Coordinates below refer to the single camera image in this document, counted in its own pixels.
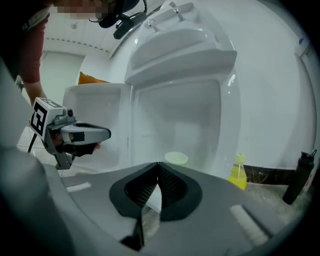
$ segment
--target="white bathroom wall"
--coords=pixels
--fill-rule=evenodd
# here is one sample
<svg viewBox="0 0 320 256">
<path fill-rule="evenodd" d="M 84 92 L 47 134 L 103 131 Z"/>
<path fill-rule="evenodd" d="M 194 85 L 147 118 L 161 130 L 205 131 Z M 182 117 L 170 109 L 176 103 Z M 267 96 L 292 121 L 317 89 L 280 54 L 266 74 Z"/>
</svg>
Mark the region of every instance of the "white bathroom wall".
<svg viewBox="0 0 320 256">
<path fill-rule="evenodd" d="M 294 169 L 310 152 L 316 132 L 309 76 L 295 55 L 299 38 L 256 0 L 200 0 L 219 20 L 238 51 L 241 97 L 238 151 L 253 166 Z"/>
<path fill-rule="evenodd" d="M 44 52 L 40 65 L 40 81 L 46 96 L 62 104 L 65 89 L 76 84 L 76 78 L 84 57 L 56 53 Z M 29 101 L 25 90 L 23 96 Z"/>
</svg>

